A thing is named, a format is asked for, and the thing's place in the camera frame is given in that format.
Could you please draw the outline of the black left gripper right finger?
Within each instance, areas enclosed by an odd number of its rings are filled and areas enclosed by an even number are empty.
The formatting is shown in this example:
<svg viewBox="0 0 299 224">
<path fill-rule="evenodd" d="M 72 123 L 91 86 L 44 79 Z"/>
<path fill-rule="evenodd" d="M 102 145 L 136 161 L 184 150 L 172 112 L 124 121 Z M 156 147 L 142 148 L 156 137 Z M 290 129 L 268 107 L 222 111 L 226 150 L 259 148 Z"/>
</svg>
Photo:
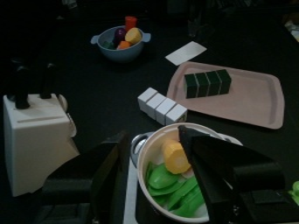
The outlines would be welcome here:
<svg viewBox="0 0 299 224">
<path fill-rule="evenodd" d="M 279 163 L 250 148 L 179 127 L 210 224 L 299 224 Z"/>
</svg>

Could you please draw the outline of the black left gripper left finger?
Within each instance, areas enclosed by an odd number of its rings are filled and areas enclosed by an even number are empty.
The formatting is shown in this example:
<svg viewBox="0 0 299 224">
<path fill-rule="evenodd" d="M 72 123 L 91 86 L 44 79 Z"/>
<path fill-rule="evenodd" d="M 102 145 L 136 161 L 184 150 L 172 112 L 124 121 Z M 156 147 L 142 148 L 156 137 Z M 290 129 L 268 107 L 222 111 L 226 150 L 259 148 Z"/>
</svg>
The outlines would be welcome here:
<svg viewBox="0 0 299 224">
<path fill-rule="evenodd" d="M 33 224 L 114 223 L 127 149 L 128 134 L 122 131 L 52 172 Z"/>
</svg>

